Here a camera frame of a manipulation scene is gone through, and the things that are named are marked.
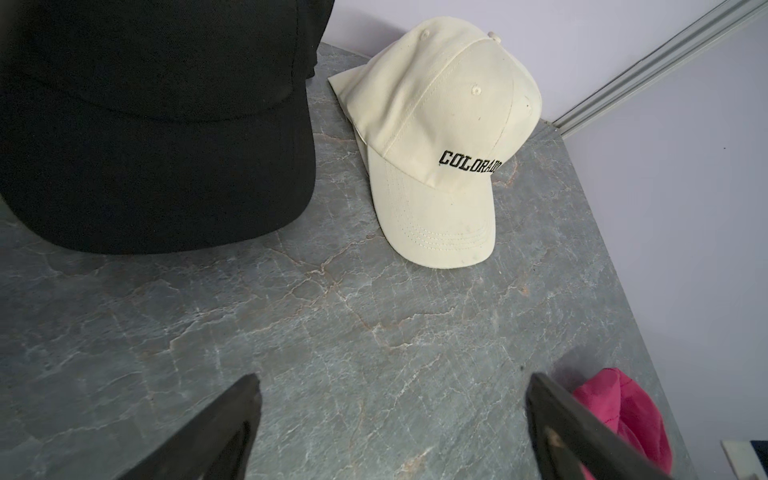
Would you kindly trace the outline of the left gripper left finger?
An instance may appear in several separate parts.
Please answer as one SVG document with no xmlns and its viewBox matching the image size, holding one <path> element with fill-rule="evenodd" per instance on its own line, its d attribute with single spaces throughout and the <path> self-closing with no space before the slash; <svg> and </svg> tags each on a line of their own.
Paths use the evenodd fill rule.
<svg viewBox="0 0 768 480">
<path fill-rule="evenodd" d="M 244 375 L 121 478 L 243 479 L 261 409 L 259 379 Z"/>
</svg>

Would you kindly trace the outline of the black cap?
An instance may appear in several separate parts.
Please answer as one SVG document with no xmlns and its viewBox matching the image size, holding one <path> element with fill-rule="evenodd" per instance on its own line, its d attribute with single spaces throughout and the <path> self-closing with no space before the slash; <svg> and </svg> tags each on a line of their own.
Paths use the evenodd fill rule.
<svg viewBox="0 0 768 480">
<path fill-rule="evenodd" d="M 249 240 L 308 206 L 330 1 L 5 1 L 1 195 L 99 254 Z"/>
</svg>

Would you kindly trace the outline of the cream cap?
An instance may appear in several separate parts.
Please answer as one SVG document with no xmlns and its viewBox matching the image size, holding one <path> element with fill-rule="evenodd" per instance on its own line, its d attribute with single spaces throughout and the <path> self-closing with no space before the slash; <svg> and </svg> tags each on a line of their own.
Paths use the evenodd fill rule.
<svg viewBox="0 0 768 480">
<path fill-rule="evenodd" d="M 435 269 L 488 259 L 496 240 L 491 177 L 542 112 L 535 80 L 500 38 L 465 20 L 432 18 L 329 83 L 392 248 Z"/>
</svg>

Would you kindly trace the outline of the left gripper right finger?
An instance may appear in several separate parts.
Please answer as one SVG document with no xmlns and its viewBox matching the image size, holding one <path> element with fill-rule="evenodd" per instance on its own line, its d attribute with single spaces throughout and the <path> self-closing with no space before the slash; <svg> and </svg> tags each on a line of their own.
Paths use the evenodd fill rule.
<svg viewBox="0 0 768 480">
<path fill-rule="evenodd" d="M 545 480 L 667 479 L 669 476 L 612 433 L 563 387 L 534 373 L 526 390 L 528 433 Z"/>
</svg>

